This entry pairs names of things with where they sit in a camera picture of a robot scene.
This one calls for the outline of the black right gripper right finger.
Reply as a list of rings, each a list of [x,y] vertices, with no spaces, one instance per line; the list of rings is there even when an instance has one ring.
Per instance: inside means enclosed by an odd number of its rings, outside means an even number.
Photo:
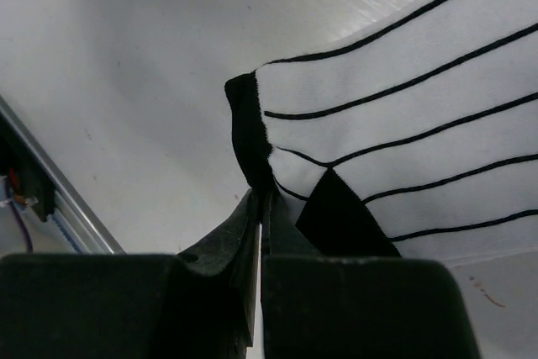
[[[268,358],[477,358],[450,272],[434,261],[321,255],[281,196],[262,216],[261,307]]]

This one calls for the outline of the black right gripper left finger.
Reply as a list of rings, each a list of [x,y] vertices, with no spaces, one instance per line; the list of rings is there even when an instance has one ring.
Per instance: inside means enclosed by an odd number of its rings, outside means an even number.
[[[259,199],[176,255],[1,260],[4,358],[243,358],[253,344]]]

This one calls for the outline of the white black-striped sock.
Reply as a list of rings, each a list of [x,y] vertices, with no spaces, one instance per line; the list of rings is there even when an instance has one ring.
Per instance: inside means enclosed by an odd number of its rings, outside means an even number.
[[[537,248],[537,0],[417,0],[226,82],[267,233],[326,256]]]

